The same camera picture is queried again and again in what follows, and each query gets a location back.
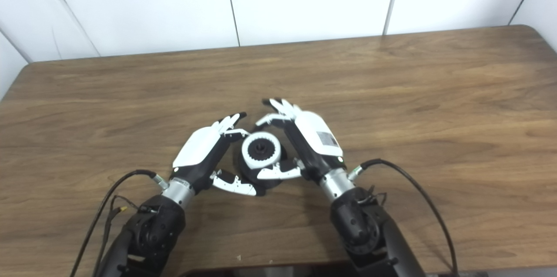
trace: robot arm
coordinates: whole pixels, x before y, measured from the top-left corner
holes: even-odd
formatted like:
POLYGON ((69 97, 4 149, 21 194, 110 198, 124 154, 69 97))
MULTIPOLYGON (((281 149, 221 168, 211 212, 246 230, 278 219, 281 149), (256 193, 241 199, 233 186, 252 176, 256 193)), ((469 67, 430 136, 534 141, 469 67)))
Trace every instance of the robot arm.
MULTIPOLYGON (((395 222, 368 191, 348 178, 342 149, 324 120, 286 100, 264 100, 276 114, 257 128, 283 128, 300 156, 300 175, 312 180, 331 202, 330 219, 354 268, 361 276, 425 277, 395 222)), ((268 174, 258 175, 267 179, 268 174)))
POLYGON ((185 208, 191 199, 213 184, 231 184, 229 176, 221 178, 222 172, 215 172, 215 168, 231 142, 249 135, 233 128, 243 117, 245 113, 227 116, 190 136, 173 162, 170 182, 159 180, 163 191, 145 201, 127 221, 95 277, 161 275, 185 228, 185 208))

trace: wood grain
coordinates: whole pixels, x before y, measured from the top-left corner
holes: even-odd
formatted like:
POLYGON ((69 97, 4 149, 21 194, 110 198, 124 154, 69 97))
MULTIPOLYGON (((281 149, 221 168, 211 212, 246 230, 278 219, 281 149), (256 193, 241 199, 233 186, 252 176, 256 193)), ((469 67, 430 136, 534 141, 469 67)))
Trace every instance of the wood grain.
MULTIPOLYGON (((414 175, 463 270, 557 265, 556 69, 524 26, 34 63, 0 103, 0 270, 66 275, 124 172, 168 176, 193 130, 242 110, 251 128, 275 96, 322 115, 350 167, 382 157, 414 175)), ((357 183, 389 193, 426 271, 448 270, 440 228, 408 182, 377 168, 357 183)), ((139 203, 157 191, 137 178, 119 193, 139 203)), ((199 194, 165 276, 344 259, 320 189, 288 180, 263 198, 199 194)))

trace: black arm segment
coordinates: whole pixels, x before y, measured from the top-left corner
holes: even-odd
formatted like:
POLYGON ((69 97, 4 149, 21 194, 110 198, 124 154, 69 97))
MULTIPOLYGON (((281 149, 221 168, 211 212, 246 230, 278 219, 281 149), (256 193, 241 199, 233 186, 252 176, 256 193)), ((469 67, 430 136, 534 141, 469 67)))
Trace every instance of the black arm segment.
POLYGON ((151 197, 124 225, 96 277, 159 277, 184 228, 185 213, 178 204, 151 197))
POLYGON ((358 275, 426 277, 408 243, 369 193, 354 188, 331 205, 331 221, 358 275))

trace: black fingertip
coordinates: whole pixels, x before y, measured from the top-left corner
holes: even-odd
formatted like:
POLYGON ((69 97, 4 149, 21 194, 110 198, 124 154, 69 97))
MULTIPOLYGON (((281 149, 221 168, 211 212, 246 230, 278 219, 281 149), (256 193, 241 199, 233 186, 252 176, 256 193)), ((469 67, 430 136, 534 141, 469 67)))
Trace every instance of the black fingertip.
POLYGON ((255 196, 256 197, 262 197, 265 196, 265 194, 267 194, 267 190, 265 190, 265 188, 263 188, 262 186, 258 186, 257 184, 253 184, 253 189, 255 189, 255 196))
POLYGON ((227 172, 226 170, 221 169, 221 174, 217 176, 217 178, 221 178, 224 182, 233 184, 236 178, 236 175, 232 172, 227 172))

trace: black cable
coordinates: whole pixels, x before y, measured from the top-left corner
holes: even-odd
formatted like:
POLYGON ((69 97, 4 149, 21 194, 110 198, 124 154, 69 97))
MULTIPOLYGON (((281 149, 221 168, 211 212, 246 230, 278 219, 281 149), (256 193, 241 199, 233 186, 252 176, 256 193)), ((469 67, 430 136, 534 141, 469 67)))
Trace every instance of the black cable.
POLYGON ((155 172, 152 172, 150 170, 138 169, 138 170, 134 170, 133 172, 128 172, 122 178, 118 179, 118 181, 116 181, 116 183, 114 183, 114 185, 108 190, 105 197, 101 201, 101 204, 99 206, 99 210, 97 210, 97 213, 95 214, 95 217, 93 217, 93 221, 91 222, 91 226, 89 227, 89 229, 87 230, 87 233, 85 234, 85 239, 83 240, 83 243, 81 244, 81 248, 79 249, 79 253, 77 254, 77 258, 75 259, 74 267, 71 270, 70 277, 74 277, 75 273, 77 272, 77 268, 79 267, 79 263, 81 262, 81 258, 83 257, 83 253, 85 253, 85 248, 87 247, 87 243, 89 243, 89 239, 91 239, 91 235, 93 233, 93 230, 95 229, 95 225, 99 221, 99 218, 101 217, 101 214, 103 213, 103 209, 104 209, 106 203, 108 202, 108 199, 110 198, 110 196, 112 195, 114 190, 116 190, 116 188, 122 182, 124 182, 124 180, 130 178, 131 176, 135 176, 135 175, 147 175, 147 176, 151 177, 151 179, 153 179, 157 176, 157 174, 155 172))
POLYGON ((418 190, 418 192, 420 194, 422 194, 422 197, 426 200, 427 204, 429 205, 429 207, 433 211, 435 217, 437 218, 437 221, 439 222, 439 225, 441 226, 441 229, 443 229, 443 233, 445 235, 445 238, 447 239, 447 245, 449 247, 449 251, 451 252, 453 275, 455 277, 458 277, 458 265, 457 265, 457 261, 456 261, 456 253, 454 252, 454 245, 453 245, 453 242, 452 242, 452 239, 451 239, 451 235, 450 235, 450 233, 447 229, 447 226, 445 225, 445 222, 443 221, 443 218, 441 217, 441 214, 439 213, 439 211, 437 211, 437 207, 435 207, 435 204, 433 203, 433 200, 431 200, 431 198, 427 194, 426 190, 424 190, 424 188, 422 188, 422 186, 420 186, 419 183, 414 178, 412 178, 412 176, 410 176, 410 174, 408 172, 406 172, 404 169, 400 168, 396 164, 393 164, 392 162, 389 162, 388 160, 382 160, 381 158, 372 159, 372 160, 368 160, 367 162, 362 162, 362 164, 360 164, 360 167, 363 170, 366 170, 370 166, 378 165, 378 164, 384 164, 384 165, 389 166, 390 168, 393 168, 394 170, 398 171, 406 179, 408 179, 408 181, 410 181, 410 183, 414 186, 414 188, 416 188, 416 190, 418 190))

